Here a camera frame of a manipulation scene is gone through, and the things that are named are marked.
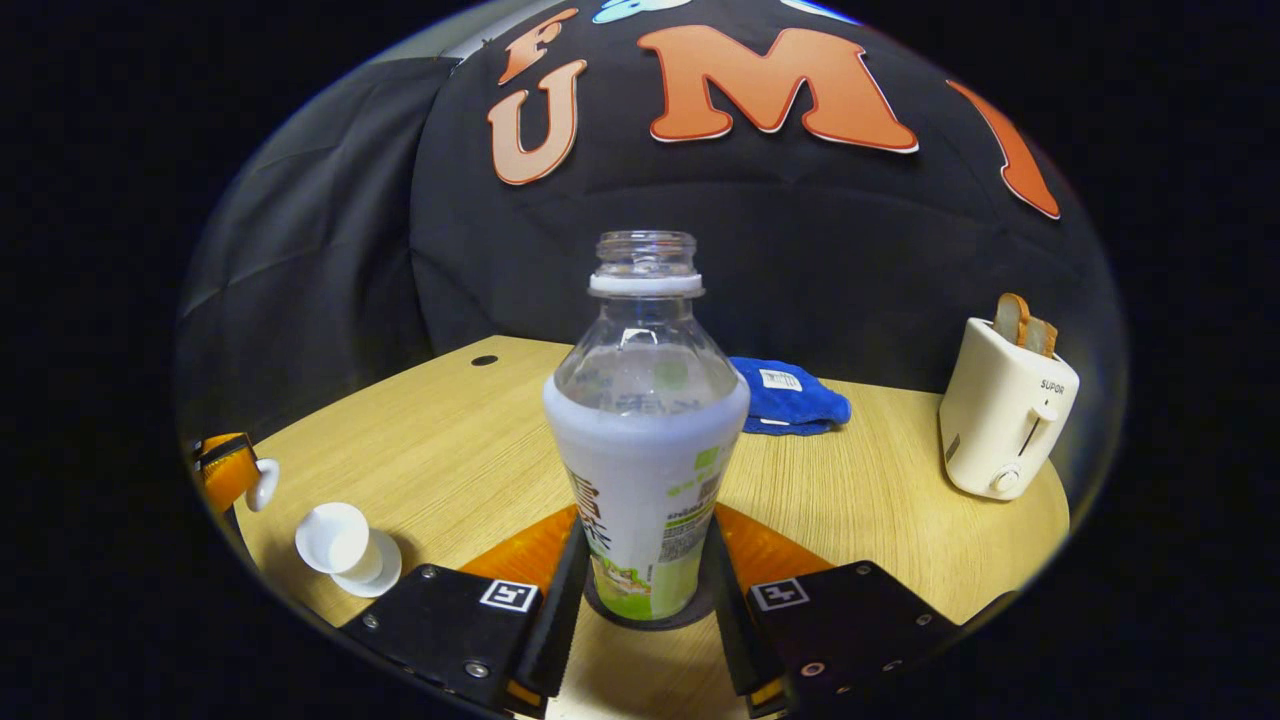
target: plastic bottle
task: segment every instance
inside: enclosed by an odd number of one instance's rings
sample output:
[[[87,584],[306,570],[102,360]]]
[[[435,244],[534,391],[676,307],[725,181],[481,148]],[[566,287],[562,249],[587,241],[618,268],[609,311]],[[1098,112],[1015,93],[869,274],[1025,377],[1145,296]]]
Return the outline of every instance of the plastic bottle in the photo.
[[[658,620],[692,598],[703,541],[750,391],[694,319],[695,240],[602,236],[600,315],[543,401],[570,474],[603,603]]]

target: orange letter decoration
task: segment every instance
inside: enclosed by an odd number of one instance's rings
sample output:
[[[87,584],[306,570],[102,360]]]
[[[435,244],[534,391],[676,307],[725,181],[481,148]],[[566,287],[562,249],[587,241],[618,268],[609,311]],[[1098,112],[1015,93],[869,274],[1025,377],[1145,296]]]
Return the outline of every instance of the orange letter decoration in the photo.
[[[576,14],[577,8],[570,8],[547,18],[525,35],[512,40],[511,45],[507,46],[507,72],[502,73],[502,77],[498,78],[498,87],[507,85],[507,81],[525,72],[529,65],[532,65],[539,58],[545,55],[547,49],[538,45],[545,45],[556,40],[559,36],[561,20],[567,20]]]
[[[950,79],[947,85],[969,99],[969,102],[973,102],[973,106],[977,108],[982,118],[987,120],[987,127],[991,128],[992,135],[996,136],[1000,151],[1005,154],[1005,167],[1000,168],[1000,177],[1005,178],[1005,186],[1028,205],[1050,218],[1055,220],[1061,218],[1057,200],[1053,199],[1053,195],[1048,191],[1048,186],[1044,184],[1044,178],[1036,165],[1036,159],[1032,158],[1030,149],[1023,142],[1023,136],[1018,135],[1014,123],[1010,123],[1009,118],[1000,110],[968,87]]]
[[[520,143],[520,106],[527,90],[507,96],[489,110],[493,126],[493,169],[508,184],[526,184],[556,169],[573,147],[577,135],[577,76],[586,60],[561,65],[538,82],[547,91],[547,140],[525,151]]]
[[[650,126],[655,140],[708,140],[733,127],[728,113],[712,106],[712,82],[756,128],[777,132],[808,82],[813,109],[803,124],[813,135],[892,152],[919,147],[867,70],[865,50],[841,37],[787,28],[763,58],[707,26],[659,29],[636,45],[655,51],[662,64],[667,109]]]

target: bottle label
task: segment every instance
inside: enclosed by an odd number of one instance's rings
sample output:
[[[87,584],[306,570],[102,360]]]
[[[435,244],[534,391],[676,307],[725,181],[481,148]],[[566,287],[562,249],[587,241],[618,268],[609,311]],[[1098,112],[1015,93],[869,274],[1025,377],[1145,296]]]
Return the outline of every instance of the bottle label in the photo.
[[[678,612],[698,587],[703,541],[746,419],[746,384],[672,415],[584,407],[553,379],[544,401],[602,602],[634,620]]]

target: table surface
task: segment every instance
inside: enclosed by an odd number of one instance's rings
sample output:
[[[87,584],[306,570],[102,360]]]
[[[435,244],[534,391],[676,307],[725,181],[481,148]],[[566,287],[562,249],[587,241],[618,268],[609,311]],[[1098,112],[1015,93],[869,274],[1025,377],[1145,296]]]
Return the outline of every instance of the table surface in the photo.
[[[236,502],[266,578],[340,625],[370,600],[307,568],[293,547],[302,518],[349,502],[401,547],[403,571],[461,568],[573,502],[543,415],[541,387],[570,346],[490,337],[344,397],[256,445],[280,462],[261,512]],[[494,355],[476,366],[471,360]],[[844,565],[872,560],[940,612],[964,623],[1018,589],[1066,537],[1052,464],[1012,502],[965,495],[946,479],[941,396],[823,380],[852,420],[820,436],[742,434],[719,501]],[[608,662],[598,662],[600,657]],[[628,630],[582,601],[568,669],[548,717],[746,717],[712,614],[667,632]]]

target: toaster lever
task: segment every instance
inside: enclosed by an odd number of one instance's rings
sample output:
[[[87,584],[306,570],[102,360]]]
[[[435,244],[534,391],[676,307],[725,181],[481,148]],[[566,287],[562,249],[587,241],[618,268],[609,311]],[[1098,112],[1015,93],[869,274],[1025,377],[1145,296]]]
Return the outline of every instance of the toaster lever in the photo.
[[[1048,405],[1032,405],[1032,413],[1046,423],[1053,423],[1057,420],[1057,410],[1053,410]]]

